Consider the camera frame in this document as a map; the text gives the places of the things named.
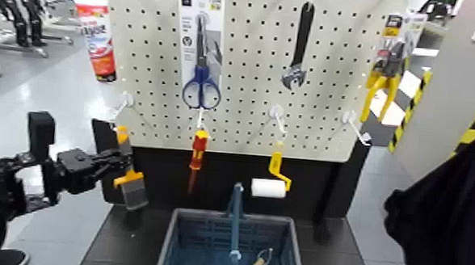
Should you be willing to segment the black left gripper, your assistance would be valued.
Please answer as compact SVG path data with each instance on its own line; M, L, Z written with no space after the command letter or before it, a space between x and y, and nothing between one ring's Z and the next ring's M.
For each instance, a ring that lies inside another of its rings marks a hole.
M97 171L94 164L100 165ZM92 159L78 148L57 155L61 186L67 192L75 194L95 188L95 172L96 180L111 183L115 178L126 175L131 164L131 154L124 154L118 149L106 149L93 155Z

